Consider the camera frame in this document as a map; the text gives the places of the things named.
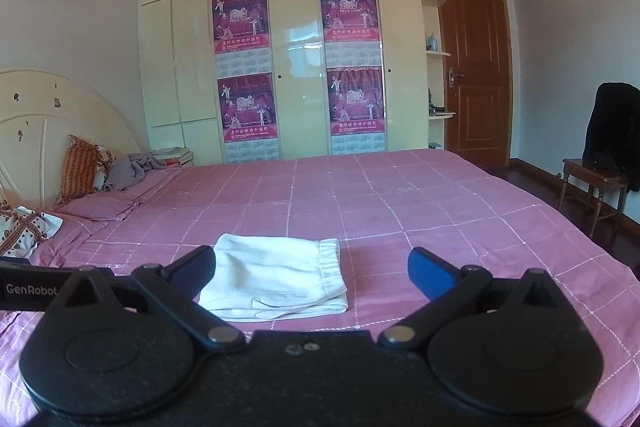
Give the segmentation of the dark wooden chair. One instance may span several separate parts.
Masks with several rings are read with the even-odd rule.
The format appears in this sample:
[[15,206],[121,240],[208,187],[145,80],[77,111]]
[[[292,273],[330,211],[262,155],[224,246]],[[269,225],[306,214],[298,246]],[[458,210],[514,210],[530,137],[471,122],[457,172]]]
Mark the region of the dark wooden chair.
[[[580,195],[577,188],[570,188],[571,179],[587,185],[585,196]],[[613,219],[616,223],[620,223],[626,207],[628,188],[628,181],[622,174],[594,167],[582,158],[565,158],[563,160],[561,181],[562,185],[558,210],[561,211],[564,202],[569,199],[579,200],[585,210],[591,210],[592,219],[588,232],[590,239],[592,239],[594,233],[596,233],[596,228],[600,222]],[[605,196],[612,192],[617,193],[617,206],[608,213],[605,213]]]

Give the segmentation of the lower right purple poster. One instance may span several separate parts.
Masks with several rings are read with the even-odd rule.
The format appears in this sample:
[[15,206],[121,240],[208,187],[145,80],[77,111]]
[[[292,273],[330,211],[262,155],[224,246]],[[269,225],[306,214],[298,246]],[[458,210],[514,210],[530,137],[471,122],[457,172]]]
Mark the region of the lower right purple poster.
[[382,68],[329,68],[326,77],[331,154],[384,152],[386,129]]

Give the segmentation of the upper right purple poster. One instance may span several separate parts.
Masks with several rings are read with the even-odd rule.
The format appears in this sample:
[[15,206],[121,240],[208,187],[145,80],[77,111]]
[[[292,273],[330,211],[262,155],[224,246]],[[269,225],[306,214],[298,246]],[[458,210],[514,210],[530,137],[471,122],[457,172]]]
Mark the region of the upper right purple poster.
[[382,67],[376,0],[320,0],[326,67]]

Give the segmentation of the stack of books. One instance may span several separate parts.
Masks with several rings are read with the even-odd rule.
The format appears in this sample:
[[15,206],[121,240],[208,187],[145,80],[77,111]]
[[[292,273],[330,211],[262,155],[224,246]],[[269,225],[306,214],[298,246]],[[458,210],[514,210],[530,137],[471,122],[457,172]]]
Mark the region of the stack of books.
[[187,147],[167,147],[160,150],[152,150],[151,156],[165,166],[192,165],[194,154]]

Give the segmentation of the lilac crumpled cloth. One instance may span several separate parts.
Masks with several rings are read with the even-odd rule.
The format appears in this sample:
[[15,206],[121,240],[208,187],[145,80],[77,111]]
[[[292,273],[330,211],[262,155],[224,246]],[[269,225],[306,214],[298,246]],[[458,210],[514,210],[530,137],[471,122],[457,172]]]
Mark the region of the lilac crumpled cloth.
[[166,162],[149,153],[128,154],[111,168],[103,185],[105,192],[119,192],[140,183],[152,170],[166,168]]

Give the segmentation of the lower left purple poster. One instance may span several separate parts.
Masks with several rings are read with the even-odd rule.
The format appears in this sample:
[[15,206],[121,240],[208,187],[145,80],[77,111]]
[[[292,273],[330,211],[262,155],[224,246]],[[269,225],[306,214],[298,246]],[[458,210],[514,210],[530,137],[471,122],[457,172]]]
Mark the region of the lower left purple poster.
[[279,159],[276,99],[270,72],[219,79],[218,93],[228,164]]

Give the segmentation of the purple poster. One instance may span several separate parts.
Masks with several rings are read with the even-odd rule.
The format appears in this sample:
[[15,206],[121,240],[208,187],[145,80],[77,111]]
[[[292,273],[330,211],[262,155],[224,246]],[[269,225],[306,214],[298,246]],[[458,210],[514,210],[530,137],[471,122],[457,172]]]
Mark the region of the purple poster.
[[212,0],[217,77],[271,74],[268,0]]
[[382,67],[376,0],[320,0],[326,67]]
[[219,79],[218,93],[228,164],[279,159],[276,99],[270,72]]
[[331,154],[384,152],[386,129],[382,68],[329,68],[326,77]]

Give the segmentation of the upper left purple poster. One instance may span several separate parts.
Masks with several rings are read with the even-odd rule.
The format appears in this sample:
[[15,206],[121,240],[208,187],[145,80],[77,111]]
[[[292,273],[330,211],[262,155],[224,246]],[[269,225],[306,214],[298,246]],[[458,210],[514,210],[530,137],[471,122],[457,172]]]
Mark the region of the upper left purple poster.
[[212,0],[217,77],[271,74],[268,0]]

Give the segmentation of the cream bed headboard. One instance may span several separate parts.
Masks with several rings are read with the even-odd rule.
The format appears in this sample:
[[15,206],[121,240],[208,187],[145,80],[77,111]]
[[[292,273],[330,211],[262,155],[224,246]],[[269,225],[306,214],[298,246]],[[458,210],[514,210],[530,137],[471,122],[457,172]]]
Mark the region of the cream bed headboard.
[[39,69],[1,72],[1,188],[9,203],[32,209],[60,194],[70,136],[116,156],[139,152],[126,121],[83,83]]

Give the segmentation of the brown wooden door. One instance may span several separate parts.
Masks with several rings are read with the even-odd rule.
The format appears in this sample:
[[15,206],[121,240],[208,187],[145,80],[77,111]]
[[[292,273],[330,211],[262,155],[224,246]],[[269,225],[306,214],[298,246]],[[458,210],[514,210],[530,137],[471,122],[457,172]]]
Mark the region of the brown wooden door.
[[506,0],[446,0],[438,9],[444,65],[445,148],[474,165],[508,165],[512,56]]

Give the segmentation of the orange patterned cushion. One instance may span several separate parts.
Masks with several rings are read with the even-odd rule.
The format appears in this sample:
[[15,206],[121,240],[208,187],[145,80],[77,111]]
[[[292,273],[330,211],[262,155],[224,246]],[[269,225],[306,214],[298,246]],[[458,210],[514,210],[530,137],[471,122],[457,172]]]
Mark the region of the orange patterned cushion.
[[101,162],[101,152],[96,144],[71,134],[62,164],[60,202],[67,204],[94,193]]

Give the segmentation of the pink pillow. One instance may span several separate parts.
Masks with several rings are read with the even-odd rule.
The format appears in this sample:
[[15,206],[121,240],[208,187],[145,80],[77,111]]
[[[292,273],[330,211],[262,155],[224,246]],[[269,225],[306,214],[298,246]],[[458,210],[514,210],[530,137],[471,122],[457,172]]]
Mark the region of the pink pillow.
[[67,204],[57,205],[52,212],[91,221],[122,221],[132,213],[134,208],[160,193],[181,173],[182,169],[179,167],[151,170],[141,182],[124,191],[89,194]]

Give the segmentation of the pink checked bed sheet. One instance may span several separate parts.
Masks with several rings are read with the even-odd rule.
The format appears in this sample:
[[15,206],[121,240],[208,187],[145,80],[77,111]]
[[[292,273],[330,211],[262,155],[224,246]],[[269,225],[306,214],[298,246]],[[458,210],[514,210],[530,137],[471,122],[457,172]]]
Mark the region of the pink checked bed sheet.
[[603,352],[590,414],[605,426],[639,415],[639,282],[542,200],[444,150],[181,168],[122,221],[61,215],[33,265],[96,265],[127,274],[162,265],[219,236],[337,239],[348,309],[278,320],[277,331],[378,333],[418,309],[407,258],[421,246],[496,277],[548,271]]

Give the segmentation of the white pants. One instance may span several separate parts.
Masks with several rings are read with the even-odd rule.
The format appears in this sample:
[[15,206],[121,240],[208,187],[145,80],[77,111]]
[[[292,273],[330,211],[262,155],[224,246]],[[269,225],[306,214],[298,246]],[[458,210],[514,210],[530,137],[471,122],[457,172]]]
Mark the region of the white pants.
[[198,296],[227,322],[268,322],[341,314],[348,309],[337,239],[221,235],[215,274]]

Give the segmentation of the white patterned red cushion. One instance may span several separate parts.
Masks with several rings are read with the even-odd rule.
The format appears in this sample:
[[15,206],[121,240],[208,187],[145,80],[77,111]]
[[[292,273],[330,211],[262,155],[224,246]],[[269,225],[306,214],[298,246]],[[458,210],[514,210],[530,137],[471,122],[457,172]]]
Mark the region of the white patterned red cushion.
[[58,233],[62,224],[59,217],[26,207],[13,208],[2,199],[0,256],[28,259],[41,243]]

